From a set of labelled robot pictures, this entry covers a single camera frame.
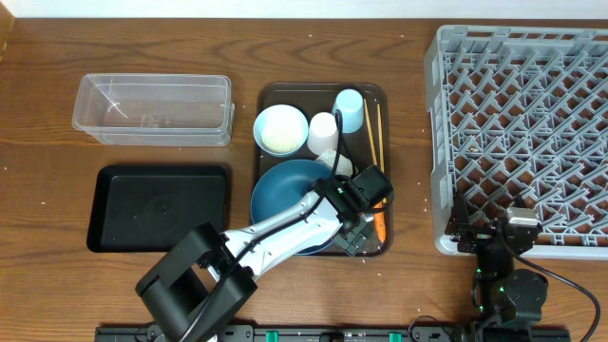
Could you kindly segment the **light blue cup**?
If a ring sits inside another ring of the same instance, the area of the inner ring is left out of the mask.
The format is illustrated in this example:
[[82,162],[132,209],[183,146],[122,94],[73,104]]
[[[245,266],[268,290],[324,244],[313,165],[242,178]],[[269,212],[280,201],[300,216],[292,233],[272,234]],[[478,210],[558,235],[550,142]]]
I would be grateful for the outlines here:
[[344,134],[354,133],[362,126],[364,120],[363,106],[362,95],[354,89],[344,89],[337,94],[332,107],[332,114],[340,111]]

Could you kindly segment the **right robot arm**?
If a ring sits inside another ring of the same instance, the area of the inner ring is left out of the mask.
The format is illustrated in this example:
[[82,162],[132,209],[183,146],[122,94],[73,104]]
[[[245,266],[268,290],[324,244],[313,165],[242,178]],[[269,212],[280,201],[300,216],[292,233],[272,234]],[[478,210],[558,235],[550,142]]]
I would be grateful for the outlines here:
[[477,258],[471,301],[481,317],[463,328],[462,341],[533,340],[532,326],[542,319],[548,280],[514,260],[533,247],[540,231],[534,211],[521,198],[503,216],[481,226],[469,217],[462,194],[454,196],[446,233],[460,253]]

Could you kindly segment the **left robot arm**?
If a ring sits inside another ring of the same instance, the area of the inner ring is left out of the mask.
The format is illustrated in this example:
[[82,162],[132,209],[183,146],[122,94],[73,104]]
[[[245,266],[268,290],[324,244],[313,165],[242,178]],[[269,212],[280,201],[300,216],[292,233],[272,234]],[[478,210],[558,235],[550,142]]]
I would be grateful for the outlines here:
[[336,176],[248,227],[218,233],[202,224],[139,280],[136,293],[166,340],[208,340],[249,300],[257,280],[286,259],[333,238],[356,250],[349,233],[392,192],[385,178]]

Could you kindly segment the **pink cup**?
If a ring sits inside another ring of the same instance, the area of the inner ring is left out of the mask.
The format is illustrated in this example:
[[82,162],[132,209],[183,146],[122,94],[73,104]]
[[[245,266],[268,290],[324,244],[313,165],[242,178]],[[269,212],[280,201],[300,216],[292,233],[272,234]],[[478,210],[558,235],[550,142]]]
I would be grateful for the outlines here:
[[307,146],[315,155],[335,150],[338,143],[338,130],[335,117],[329,112],[319,112],[313,116],[309,125]]

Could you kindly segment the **light blue bowl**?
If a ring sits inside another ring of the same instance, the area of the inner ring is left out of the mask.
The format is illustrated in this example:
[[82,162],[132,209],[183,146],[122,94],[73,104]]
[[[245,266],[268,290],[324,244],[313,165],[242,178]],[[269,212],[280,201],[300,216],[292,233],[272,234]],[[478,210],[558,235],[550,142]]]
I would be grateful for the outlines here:
[[253,132],[263,151],[274,157],[286,158],[294,155],[307,141],[309,124],[298,108],[275,104],[257,115]]

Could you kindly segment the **pile of white rice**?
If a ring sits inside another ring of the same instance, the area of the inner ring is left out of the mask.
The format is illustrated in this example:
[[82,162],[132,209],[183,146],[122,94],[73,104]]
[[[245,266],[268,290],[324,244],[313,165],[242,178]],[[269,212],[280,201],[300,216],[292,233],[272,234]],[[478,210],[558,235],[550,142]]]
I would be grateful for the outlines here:
[[303,139],[302,127],[298,122],[268,122],[261,132],[262,145],[276,154],[296,151]]

